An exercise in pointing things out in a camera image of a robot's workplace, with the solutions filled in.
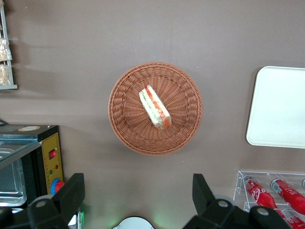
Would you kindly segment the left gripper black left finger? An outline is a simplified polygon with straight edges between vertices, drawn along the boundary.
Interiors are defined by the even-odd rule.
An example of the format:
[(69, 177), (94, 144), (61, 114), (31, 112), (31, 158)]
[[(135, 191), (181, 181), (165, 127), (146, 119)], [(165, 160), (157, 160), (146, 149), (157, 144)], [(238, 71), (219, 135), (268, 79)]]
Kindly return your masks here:
[(27, 208), (32, 229), (67, 229), (85, 198), (84, 174), (75, 173), (52, 198), (40, 198)]

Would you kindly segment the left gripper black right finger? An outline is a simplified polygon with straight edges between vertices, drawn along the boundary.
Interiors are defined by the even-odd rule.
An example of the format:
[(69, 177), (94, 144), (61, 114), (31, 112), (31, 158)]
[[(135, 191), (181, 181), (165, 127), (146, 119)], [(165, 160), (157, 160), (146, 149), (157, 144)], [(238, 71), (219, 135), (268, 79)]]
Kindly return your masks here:
[(289, 225), (273, 209), (254, 206), (241, 210), (223, 198), (216, 199), (202, 174), (193, 174), (193, 203), (197, 215), (184, 229), (288, 229)]

